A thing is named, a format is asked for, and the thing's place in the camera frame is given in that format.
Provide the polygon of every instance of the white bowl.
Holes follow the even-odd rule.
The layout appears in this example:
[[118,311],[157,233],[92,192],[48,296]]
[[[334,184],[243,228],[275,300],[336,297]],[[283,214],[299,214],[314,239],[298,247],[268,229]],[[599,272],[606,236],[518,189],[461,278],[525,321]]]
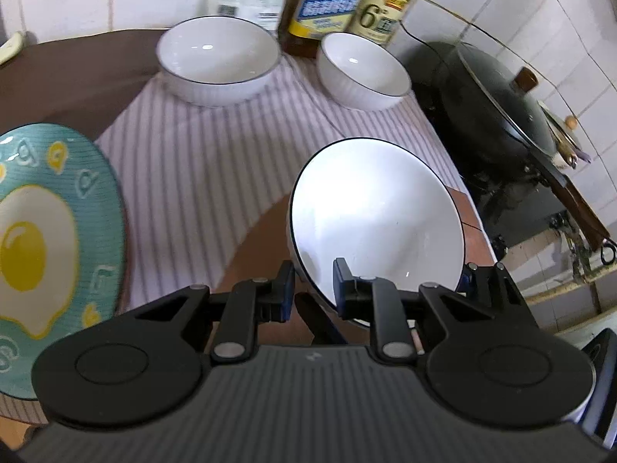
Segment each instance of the white bowl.
[[156,52],[169,90],[207,107],[253,97],[281,57],[278,43],[263,27],[224,16],[180,22],[163,34]]
[[356,110],[386,110],[411,89],[409,75],[394,55],[355,34],[326,35],[317,52],[317,71],[334,100]]
[[315,154],[289,201],[296,269],[335,307],[332,263],[399,289],[423,282],[456,289],[465,259],[459,212],[418,157],[387,141],[344,139]]

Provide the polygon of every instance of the beige label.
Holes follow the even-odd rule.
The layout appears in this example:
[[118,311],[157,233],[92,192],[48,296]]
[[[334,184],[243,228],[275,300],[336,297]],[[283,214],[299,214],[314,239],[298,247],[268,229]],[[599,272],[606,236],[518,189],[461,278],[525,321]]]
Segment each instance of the beige label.
[[348,31],[384,45],[399,24],[409,0],[362,0]]

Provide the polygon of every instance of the ribbed gray surface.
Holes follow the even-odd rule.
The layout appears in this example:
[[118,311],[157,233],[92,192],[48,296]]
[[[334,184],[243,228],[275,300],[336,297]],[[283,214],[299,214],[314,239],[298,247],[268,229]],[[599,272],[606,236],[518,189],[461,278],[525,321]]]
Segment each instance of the ribbed gray surface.
[[165,419],[116,433],[51,425],[20,455],[27,463],[592,463],[606,453],[572,424],[477,427],[440,407],[411,370],[380,366],[362,347],[263,346],[248,363],[215,369]]

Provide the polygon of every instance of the black device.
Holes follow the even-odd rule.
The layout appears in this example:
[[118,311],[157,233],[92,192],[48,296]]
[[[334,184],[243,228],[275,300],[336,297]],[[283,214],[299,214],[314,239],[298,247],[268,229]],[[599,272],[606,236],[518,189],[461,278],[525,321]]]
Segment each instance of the black device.
[[32,371],[51,423],[0,460],[611,461],[578,423],[594,392],[590,358],[538,329],[502,264],[467,265],[461,295],[431,282],[398,290],[337,259],[337,312],[369,321],[370,344],[347,345],[297,294],[313,346],[258,346],[259,323],[288,320],[294,277],[285,262],[274,280],[229,293],[186,287],[54,343]]

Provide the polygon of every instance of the striped tablecloth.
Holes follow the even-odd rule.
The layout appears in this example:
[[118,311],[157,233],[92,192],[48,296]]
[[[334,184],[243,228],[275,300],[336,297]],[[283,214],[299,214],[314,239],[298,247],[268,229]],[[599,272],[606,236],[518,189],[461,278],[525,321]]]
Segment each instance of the striped tablecloth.
[[284,57],[264,93],[225,108],[169,94],[157,76],[98,139],[117,172],[133,250],[129,308],[191,283],[216,287],[259,217],[304,163],[345,137],[395,142],[467,193],[413,94],[377,113],[323,92],[312,61]]

